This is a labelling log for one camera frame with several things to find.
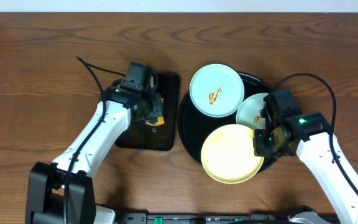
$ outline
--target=orange stain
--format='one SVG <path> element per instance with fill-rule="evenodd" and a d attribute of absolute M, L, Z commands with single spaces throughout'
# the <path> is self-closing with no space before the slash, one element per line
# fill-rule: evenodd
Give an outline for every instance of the orange stain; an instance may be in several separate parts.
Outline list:
<path fill-rule="evenodd" d="M 217 100 L 218 95 L 219 95 L 219 99 L 222 99 L 222 86 L 217 88 L 214 93 L 209 94 L 209 103 L 211 105 L 214 104 L 214 102 Z"/>

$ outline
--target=wood grain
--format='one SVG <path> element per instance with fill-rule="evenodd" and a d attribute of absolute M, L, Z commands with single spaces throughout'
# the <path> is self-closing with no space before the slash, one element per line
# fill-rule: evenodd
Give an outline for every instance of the wood grain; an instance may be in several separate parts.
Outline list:
<path fill-rule="evenodd" d="M 180 98 L 209 63 L 270 84 L 296 72 L 323 77 L 337 95 L 335 133 L 358 171 L 358 14 L 0 13 L 0 223 L 23 223 L 27 178 L 89 121 L 98 88 L 75 55 L 126 72 L 131 60 L 178 72 Z M 118 77 L 97 73 L 104 86 Z M 303 111 L 329 118 L 324 86 L 288 82 Z M 186 153 L 114 146 L 94 181 L 98 203 L 153 213 L 249 213 L 333 208 L 296 157 L 236 185 L 220 184 Z"/>

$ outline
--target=white backdrop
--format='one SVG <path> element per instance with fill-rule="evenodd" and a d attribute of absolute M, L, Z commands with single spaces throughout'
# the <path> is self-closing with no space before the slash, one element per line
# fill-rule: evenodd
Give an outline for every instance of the white backdrop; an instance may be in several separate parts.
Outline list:
<path fill-rule="evenodd" d="M 0 0 L 0 12 L 358 12 L 358 0 Z"/>

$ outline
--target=white arm segment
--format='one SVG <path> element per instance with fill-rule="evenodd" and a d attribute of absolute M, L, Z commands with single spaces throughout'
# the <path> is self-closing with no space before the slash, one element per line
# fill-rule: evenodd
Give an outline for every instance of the white arm segment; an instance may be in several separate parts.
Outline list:
<path fill-rule="evenodd" d="M 324 193 L 333 205 L 342 224 L 358 224 L 358 196 L 343 177 L 329 148 L 329 136 L 320 133 L 310 136 L 307 142 L 299 143 L 296 154 L 316 177 Z M 353 184 L 358 189 L 358 175 L 347 161 L 334 136 L 334 148 L 339 161 Z"/>
<path fill-rule="evenodd" d="M 80 146 L 84 138 L 96 125 L 102 112 L 103 102 L 100 101 L 91 121 L 85 126 L 81 134 L 62 155 L 53 160 L 53 162 L 58 164 L 58 169 L 68 170 L 68 165 L 70 164 L 73 153 L 78 149 L 78 146 Z M 79 170 L 83 170 L 88 177 L 94 178 L 111 146 L 119 135 L 128 128 L 130 120 L 130 109 L 124 108 L 120 103 L 107 101 L 104 121 L 99 125 L 82 148 L 81 153 L 78 156 L 78 161 L 74 163 L 73 173 L 76 174 Z"/>

